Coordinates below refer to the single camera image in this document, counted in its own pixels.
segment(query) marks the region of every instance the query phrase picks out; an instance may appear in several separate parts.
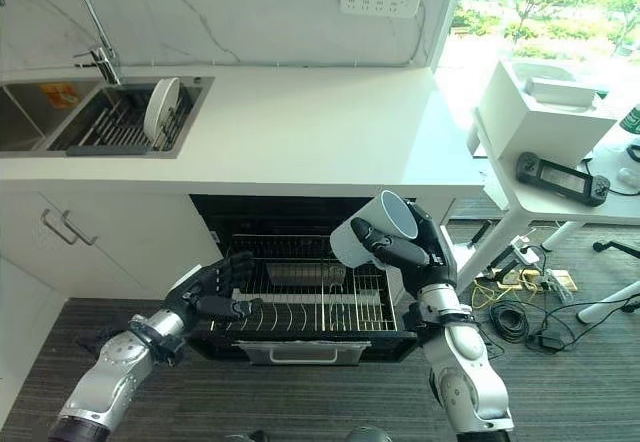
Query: open dishwasher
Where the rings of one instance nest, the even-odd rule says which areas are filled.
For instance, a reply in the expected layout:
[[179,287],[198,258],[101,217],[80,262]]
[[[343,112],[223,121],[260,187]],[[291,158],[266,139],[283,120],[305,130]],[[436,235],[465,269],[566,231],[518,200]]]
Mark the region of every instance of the open dishwasher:
[[252,277],[233,298],[263,304],[241,322],[193,331],[194,349],[269,365],[400,361],[411,352],[416,336],[396,318],[387,273],[347,268],[331,251],[331,231],[367,199],[237,199],[192,196],[223,253],[253,254]]

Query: tree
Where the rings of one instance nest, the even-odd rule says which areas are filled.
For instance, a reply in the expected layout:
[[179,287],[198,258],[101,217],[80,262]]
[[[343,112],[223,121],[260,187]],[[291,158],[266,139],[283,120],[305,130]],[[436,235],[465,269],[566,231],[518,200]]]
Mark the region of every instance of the tree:
[[522,35],[524,21],[533,17],[545,17],[552,15],[558,7],[566,7],[577,3],[579,0],[516,0],[516,12],[520,17],[520,23],[513,32],[513,43],[517,43]]
[[640,24],[640,0],[608,0],[607,10],[611,14],[622,14],[622,25],[613,40],[613,52],[616,53],[631,31]]

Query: stainless steel sink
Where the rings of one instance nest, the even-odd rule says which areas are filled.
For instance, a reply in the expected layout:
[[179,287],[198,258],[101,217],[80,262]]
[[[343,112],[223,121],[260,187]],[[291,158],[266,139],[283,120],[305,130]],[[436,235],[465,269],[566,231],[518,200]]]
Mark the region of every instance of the stainless steel sink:
[[118,87],[97,80],[71,82],[67,92],[81,100],[65,102],[73,99],[66,96],[58,108],[43,91],[47,84],[4,86],[0,157],[176,157],[213,79],[181,78],[178,107],[152,141],[143,121],[158,80],[129,79]]
[[55,96],[50,99],[47,91],[61,85],[56,82],[0,87],[0,153],[29,152],[46,146],[56,128],[99,84],[98,80],[64,82],[66,100]]

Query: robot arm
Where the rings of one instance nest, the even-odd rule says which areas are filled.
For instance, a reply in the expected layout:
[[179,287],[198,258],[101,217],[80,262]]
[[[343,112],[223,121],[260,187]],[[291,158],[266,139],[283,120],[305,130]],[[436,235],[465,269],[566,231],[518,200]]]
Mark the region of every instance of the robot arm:
[[376,259],[401,270],[405,289],[416,299],[405,320],[418,333],[433,371],[432,389],[458,440],[508,441],[513,421],[507,389],[489,364],[471,308],[458,300],[455,260],[431,218],[408,206],[418,225],[414,241],[359,218],[351,228]]
[[124,417],[135,390],[157,364],[177,365],[183,335],[200,320],[231,322],[257,310],[259,299],[237,302],[233,289],[251,275],[248,252],[208,267],[194,267],[173,286],[150,318],[135,315],[128,330],[110,339],[76,385],[49,432],[49,441],[102,442]]

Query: faucet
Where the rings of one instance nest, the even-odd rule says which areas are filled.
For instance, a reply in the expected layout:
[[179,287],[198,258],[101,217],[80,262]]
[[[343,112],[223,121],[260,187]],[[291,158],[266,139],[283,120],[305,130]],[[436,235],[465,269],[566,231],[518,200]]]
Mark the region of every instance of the faucet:
[[[98,31],[98,37],[100,38],[101,44],[98,44],[94,47],[89,48],[89,51],[82,55],[91,55],[93,58],[93,64],[91,66],[96,66],[102,77],[107,81],[107,83],[111,85],[121,85],[120,76],[118,75],[118,71],[116,67],[118,66],[118,54],[113,49],[111,42],[109,42],[109,38],[100,23],[100,19],[98,19],[98,15],[93,8],[93,4],[91,0],[83,0],[87,10],[89,11],[89,15],[91,15],[91,19],[93,20],[93,24],[96,26],[96,30]],[[5,5],[5,0],[0,0],[0,6]]]

